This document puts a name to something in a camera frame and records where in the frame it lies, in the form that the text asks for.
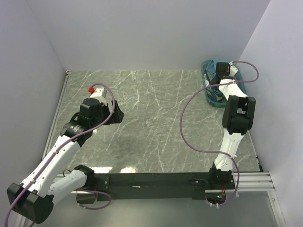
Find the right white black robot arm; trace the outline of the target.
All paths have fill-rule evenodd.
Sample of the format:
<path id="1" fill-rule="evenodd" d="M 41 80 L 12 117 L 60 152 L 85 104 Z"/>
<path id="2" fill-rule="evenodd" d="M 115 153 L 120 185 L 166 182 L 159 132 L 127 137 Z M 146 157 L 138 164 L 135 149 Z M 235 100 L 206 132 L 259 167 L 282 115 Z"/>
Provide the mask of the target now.
<path id="1" fill-rule="evenodd" d="M 218 62 L 214 78 L 210 84 L 218 84 L 218 90 L 227 100 L 223 113 L 223 141 L 215 159 L 208 184 L 218 189 L 232 180 L 232 167 L 239 144 L 244 135 L 252 128 L 256 100 L 247 96 L 237 85 L 235 74 L 238 69 L 231 63 Z"/>

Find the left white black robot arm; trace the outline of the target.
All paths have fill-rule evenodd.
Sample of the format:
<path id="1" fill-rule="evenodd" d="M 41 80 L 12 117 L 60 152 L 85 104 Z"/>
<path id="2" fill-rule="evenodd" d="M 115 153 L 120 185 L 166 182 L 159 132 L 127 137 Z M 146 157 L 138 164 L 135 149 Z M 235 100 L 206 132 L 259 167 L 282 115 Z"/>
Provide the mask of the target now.
<path id="1" fill-rule="evenodd" d="M 94 189 L 95 172 L 89 167 L 79 165 L 66 177 L 53 182 L 65 163 L 102 125 L 121 123 L 124 113 L 116 100 L 113 108 L 99 98 L 87 98 L 66 123 L 57 141 L 38 167 L 20 184 L 12 183 L 7 195 L 12 211 L 31 220 L 34 224 L 43 223 L 51 214 L 55 204 L 73 190 Z"/>

